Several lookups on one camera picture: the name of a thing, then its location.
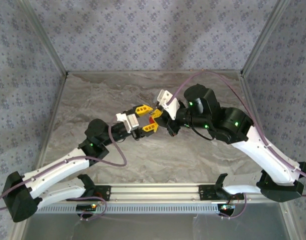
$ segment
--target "red object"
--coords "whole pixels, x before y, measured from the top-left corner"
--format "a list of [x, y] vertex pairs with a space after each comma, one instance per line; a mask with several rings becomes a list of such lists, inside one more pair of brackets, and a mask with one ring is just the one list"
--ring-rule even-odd
[[154, 123], [155, 123], [155, 121], [154, 121], [154, 119], [152, 118], [152, 116], [149, 116], [148, 121], [149, 121], [150, 124], [154, 124]]

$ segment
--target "gray marble floor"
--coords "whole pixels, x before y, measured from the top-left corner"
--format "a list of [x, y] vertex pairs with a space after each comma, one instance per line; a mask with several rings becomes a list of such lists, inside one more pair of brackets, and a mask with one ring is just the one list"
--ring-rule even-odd
[[[109, 122], [116, 113], [135, 105], [152, 106], [154, 96], [165, 89], [174, 93], [191, 75], [182, 73], [83, 73], [69, 74], [44, 164], [50, 163], [77, 147], [85, 139], [84, 131], [95, 118]], [[235, 74], [231, 83], [240, 90]], [[217, 77], [203, 74], [187, 87], [200, 83], [214, 90], [224, 107], [241, 107], [238, 99]], [[148, 123], [143, 117], [141, 123]], [[171, 137], [164, 128], [150, 137], [119, 143], [128, 159], [126, 167], [98, 163], [82, 171], [95, 183], [213, 183], [221, 173], [245, 174], [259, 170], [243, 152], [219, 141], [206, 141], [190, 129], [181, 129]], [[123, 160], [114, 146], [105, 160]]]

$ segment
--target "marble surface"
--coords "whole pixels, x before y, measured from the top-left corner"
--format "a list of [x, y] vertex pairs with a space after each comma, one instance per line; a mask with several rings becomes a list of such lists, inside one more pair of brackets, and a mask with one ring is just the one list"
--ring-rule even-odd
[[[174, 93], [191, 74], [69, 74], [44, 163], [50, 163], [76, 148], [86, 138], [84, 131], [91, 120], [99, 118], [109, 122], [116, 113], [133, 106], [152, 106], [160, 89]], [[233, 86], [241, 93], [236, 74], [230, 77]], [[217, 77], [203, 74], [187, 87], [196, 83], [213, 89], [221, 106], [242, 108], [231, 90]], [[179, 94], [180, 99], [183, 99], [184, 89]], [[142, 126], [148, 124], [148, 116], [142, 117], [140, 123]], [[82, 172], [95, 183], [213, 183], [221, 173], [246, 174], [260, 169], [243, 152], [217, 140], [206, 141], [191, 129], [182, 128], [177, 136], [171, 137], [165, 128], [160, 127], [150, 137], [140, 141], [129, 137], [119, 146], [128, 160], [126, 167], [97, 163]], [[123, 161], [114, 146], [107, 148], [110, 153], [105, 160]]]

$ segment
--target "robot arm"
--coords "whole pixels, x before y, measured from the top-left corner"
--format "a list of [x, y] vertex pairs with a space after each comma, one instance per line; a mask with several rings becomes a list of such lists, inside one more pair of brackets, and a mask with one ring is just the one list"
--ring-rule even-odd
[[[111, 128], [113, 139], [120, 141], [132, 136], [139, 140], [155, 133], [158, 127], [166, 128], [173, 137], [178, 134], [181, 127], [194, 130], [204, 128], [213, 139], [231, 144], [263, 168], [262, 172], [252, 174], [221, 174], [212, 189], [217, 198], [229, 200], [238, 193], [262, 193], [271, 200], [285, 202], [302, 195], [304, 186], [298, 182], [301, 176], [283, 165], [266, 149], [253, 126], [253, 121], [242, 110], [221, 107], [214, 92], [199, 84], [189, 87], [184, 93], [188, 107], [176, 98], [168, 104], [171, 97], [170, 92], [161, 90], [156, 98], [157, 109], [154, 111], [149, 106], [140, 105], [118, 113], [116, 119], [119, 123]], [[150, 124], [139, 127], [137, 118], [150, 112]], [[79, 175], [71, 181], [58, 183], [69, 175], [94, 165], [97, 162], [94, 158], [105, 162], [102, 159], [109, 153], [106, 146], [112, 143], [109, 126], [101, 119], [94, 119], [89, 123], [85, 135], [86, 139], [78, 148], [66, 156], [23, 176], [16, 171], [7, 177], [4, 192], [18, 183], [27, 181], [3, 197], [14, 222], [29, 218], [37, 209], [49, 204], [95, 195], [95, 185], [87, 175]], [[292, 166], [306, 173], [305, 162], [295, 162], [275, 146], [272, 147]], [[41, 177], [35, 177], [43, 171], [46, 173]]]

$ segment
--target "patterned wallpaper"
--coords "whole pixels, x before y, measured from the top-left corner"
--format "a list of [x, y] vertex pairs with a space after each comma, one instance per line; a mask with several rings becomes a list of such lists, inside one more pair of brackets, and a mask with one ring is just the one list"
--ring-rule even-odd
[[277, 0], [31, 0], [68, 71], [240, 70]]
[[[291, 1], [247, 80], [266, 136], [306, 162], [306, 0]], [[306, 235], [306, 198], [292, 204]]]
[[[10, 173], [35, 166], [61, 79], [16, 2], [0, 0], [0, 194]], [[0, 240], [11, 223], [1, 211]]]

